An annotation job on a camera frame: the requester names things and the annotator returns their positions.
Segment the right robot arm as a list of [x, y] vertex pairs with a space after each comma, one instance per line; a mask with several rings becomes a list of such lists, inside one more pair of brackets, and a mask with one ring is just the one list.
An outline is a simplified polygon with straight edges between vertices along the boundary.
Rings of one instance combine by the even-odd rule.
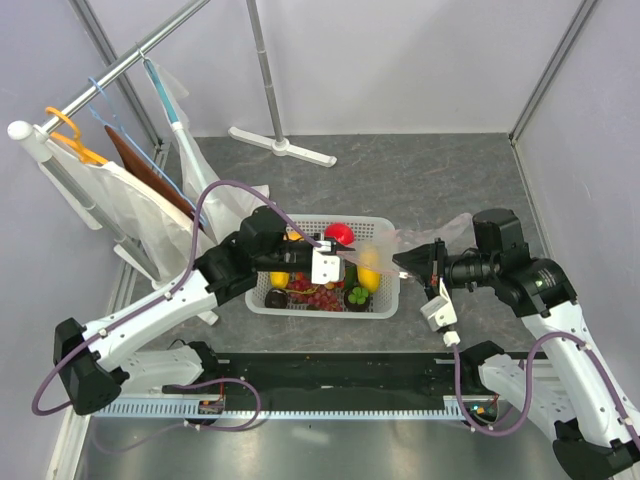
[[[519, 417], [506, 429], [477, 422], [460, 409], [473, 433], [501, 438], [530, 421], [551, 441], [572, 479], [611, 479], [639, 462], [639, 410], [612, 375], [584, 319], [577, 293], [562, 267], [531, 255], [521, 223], [505, 208], [472, 218], [475, 246], [448, 253], [436, 238], [393, 256], [423, 286], [421, 313], [454, 357], [454, 394], [485, 389], [507, 401]], [[489, 287], [535, 338], [518, 362], [491, 341], [460, 350], [450, 292]]]

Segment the clear zip top bag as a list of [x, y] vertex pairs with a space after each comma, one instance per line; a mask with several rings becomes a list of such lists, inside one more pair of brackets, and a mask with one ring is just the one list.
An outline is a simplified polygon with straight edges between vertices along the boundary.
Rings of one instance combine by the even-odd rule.
[[356, 240], [347, 251], [339, 251], [338, 255], [345, 261], [384, 275], [398, 275], [404, 268], [397, 266], [392, 257], [436, 239], [446, 244], [455, 242], [471, 228], [472, 214], [462, 213], [443, 226], [425, 231], [388, 230], [375, 233], [372, 238]]

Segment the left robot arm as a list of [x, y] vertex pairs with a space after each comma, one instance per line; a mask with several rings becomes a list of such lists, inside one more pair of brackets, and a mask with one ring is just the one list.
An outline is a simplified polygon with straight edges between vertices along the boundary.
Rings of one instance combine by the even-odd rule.
[[74, 318], [54, 330], [53, 362], [78, 415], [95, 413], [136, 380], [151, 386], [189, 385], [208, 393], [219, 369], [202, 343], [188, 345], [176, 360], [166, 351], [142, 346], [183, 321], [210, 312], [253, 289], [261, 272], [303, 272], [316, 284], [339, 281], [340, 252], [347, 245], [333, 237], [289, 238], [291, 226], [263, 206], [237, 231], [201, 256], [194, 256], [176, 279], [129, 307], [85, 325]]

